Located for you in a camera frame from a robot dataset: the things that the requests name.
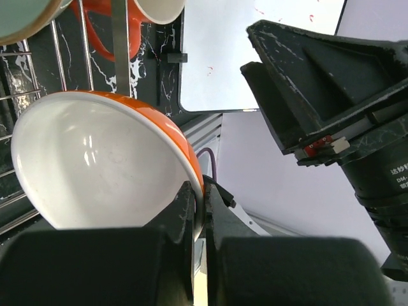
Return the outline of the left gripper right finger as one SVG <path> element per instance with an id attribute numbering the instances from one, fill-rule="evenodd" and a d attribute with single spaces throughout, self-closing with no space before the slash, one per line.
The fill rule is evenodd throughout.
<path id="1" fill-rule="evenodd" d="M 205 186 L 210 305 L 391 305 L 371 252 L 336 237 L 261 236 Z"/>

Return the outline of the orange bowl white inside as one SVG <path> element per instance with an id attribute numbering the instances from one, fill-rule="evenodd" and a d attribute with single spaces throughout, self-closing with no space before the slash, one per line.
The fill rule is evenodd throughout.
<path id="1" fill-rule="evenodd" d="M 205 187 L 189 140 L 137 99 L 100 91 L 43 96 L 15 123 L 11 158 L 33 207 L 57 230 L 146 225 L 184 182 L 203 228 Z"/>

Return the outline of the pale green ceramic bowl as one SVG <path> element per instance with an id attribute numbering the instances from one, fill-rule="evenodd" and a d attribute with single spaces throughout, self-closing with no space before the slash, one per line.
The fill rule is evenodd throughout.
<path id="1" fill-rule="evenodd" d="M 71 0 L 1 0 L 1 45 L 30 38 L 71 3 Z"/>

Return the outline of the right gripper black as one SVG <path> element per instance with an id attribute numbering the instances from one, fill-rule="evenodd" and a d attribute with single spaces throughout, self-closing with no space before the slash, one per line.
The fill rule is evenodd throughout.
<path id="1" fill-rule="evenodd" d="M 296 151 L 306 166 L 338 164 L 390 249 L 389 278 L 407 280 L 407 112 L 380 124 L 363 119 Z"/>

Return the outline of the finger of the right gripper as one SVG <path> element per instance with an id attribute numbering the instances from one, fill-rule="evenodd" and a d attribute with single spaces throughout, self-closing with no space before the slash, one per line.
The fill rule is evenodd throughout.
<path id="1" fill-rule="evenodd" d="M 266 66 L 260 62 L 249 62 L 240 71 L 278 148 L 284 155 L 293 154 L 304 133 Z"/>
<path id="2" fill-rule="evenodd" d="M 407 112 L 407 42 L 346 38 L 260 20 L 247 35 L 304 137 Z"/>

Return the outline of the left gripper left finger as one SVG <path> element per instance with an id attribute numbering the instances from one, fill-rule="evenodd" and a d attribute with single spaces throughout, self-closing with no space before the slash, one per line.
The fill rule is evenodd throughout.
<path id="1" fill-rule="evenodd" d="M 1 258 L 2 305 L 192 305 L 194 191 L 139 228 L 19 235 Z"/>

